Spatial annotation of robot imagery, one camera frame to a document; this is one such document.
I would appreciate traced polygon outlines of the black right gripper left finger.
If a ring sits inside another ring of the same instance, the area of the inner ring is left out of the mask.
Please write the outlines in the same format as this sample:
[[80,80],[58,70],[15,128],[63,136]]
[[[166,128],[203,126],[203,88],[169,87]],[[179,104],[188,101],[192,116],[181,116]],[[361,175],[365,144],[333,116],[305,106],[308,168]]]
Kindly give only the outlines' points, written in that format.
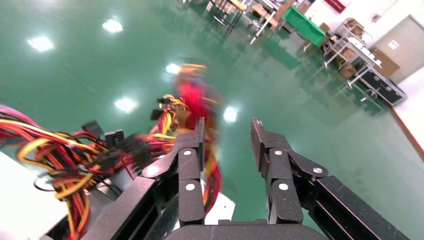
[[107,158],[125,154],[141,167],[141,174],[90,224],[85,240],[164,240],[176,224],[204,223],[204,120],[179,134],[171,150],[154,160],[153,153],[159,151],[134,135],[115,144]]

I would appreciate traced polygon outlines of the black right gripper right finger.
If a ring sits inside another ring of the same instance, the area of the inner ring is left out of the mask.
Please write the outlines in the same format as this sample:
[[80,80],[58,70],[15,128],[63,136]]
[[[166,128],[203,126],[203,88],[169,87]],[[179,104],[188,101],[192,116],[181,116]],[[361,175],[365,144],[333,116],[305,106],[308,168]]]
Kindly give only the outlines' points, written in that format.
[[286,137],[255,117],[250,127],[256,167],[265,180],[267,222],[287,240],[405,240],[322,165],[295,152]]

